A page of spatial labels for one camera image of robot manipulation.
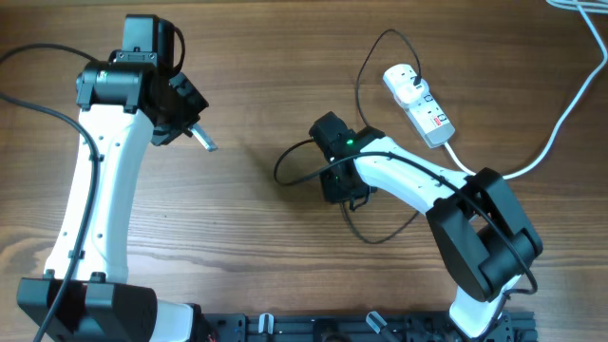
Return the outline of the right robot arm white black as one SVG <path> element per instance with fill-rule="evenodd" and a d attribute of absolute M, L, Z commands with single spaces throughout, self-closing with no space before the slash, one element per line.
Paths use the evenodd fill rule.
<path fill-rule="evenodd" d="M 447 315 L 464 337 L 484 338 L 497 328 L 522 276 L 531 284 L 527 295 L 538 290 L 530 267 L 542 240 L 501 174 L 441 167 L 376 128 L 353 131 L 332 112 L 309 135 L 328 162 L 319 173 L 326 201 L 349 213 L 384 190 L 425 216 L 458 286 Z"/>

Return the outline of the blue Galaxy smartphone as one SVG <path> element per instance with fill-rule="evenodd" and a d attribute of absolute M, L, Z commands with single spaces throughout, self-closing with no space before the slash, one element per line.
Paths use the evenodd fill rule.
<path fill-rule="evenodd" d="M 199 141 L 199 143 L 209 152 L 216 151 L 218 146 L 211 139 L 211 137 L 203 130 L 203 128 L 195 123 L 190 128 L 193 136 Z"/>

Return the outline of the white power strip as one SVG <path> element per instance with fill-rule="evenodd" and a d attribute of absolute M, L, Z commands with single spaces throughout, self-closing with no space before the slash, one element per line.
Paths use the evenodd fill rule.
<path fill-rule="evenodd" d="M 417 86 L 421 80 L 412 66 L 406 64 L 392 66 L 383 75 L 383 81 L 392 97 L 396 87 L 410 82 Z M 430 93 L 429 85 L 428 93 L 419 103 L 410 108 L 401 108 L 429 148 L 444 145 L 455 133 L 455 128 L 447 114 Z"/>

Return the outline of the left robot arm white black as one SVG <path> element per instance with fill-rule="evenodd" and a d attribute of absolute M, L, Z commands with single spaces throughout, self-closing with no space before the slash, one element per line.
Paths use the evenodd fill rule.
<path fill-rule="evenodd" d="M 153 14 L 130 14 L 122 46 L 89 58 L 77 78 L 80 146 L 66 213 L 39 278 L 17 302 L 55 341 L 205 341 L 200 306 L 160 300 L 128 283 L 127 232 L 143 155 L 179 136 L 216 144 L 199 124 L 208 103 L 182 73 L 181 31 Z"/>

